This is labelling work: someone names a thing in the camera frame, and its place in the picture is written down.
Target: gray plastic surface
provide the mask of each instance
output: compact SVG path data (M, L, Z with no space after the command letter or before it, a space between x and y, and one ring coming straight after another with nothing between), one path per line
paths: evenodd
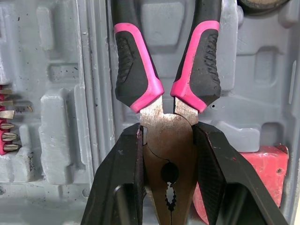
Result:
M165 113L173 112L169 93L194 7L191 0L140 1ZM281 204L289 224L299 198L299 9L292 0L272 14L247 17L235 0L223 0L222 97L199 115L240 152L289 148ZM1 225L80 224L96 169L122 130L139 121L115 98L117 69L109 0L0 1L0 85L15 92L11 122L23 146L0 157ZM147 199L143 220L157 224ZM199 224L193 208L188 224Z

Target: textured rubber handle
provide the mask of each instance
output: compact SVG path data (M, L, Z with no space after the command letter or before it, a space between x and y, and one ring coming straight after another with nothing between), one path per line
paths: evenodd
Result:
M138 113L164 93L140 31L134 0L112 0L119 55L116 98Z
M197 0L187 46L171 90L191 107L203 112L221 94L216 50L222 0Z

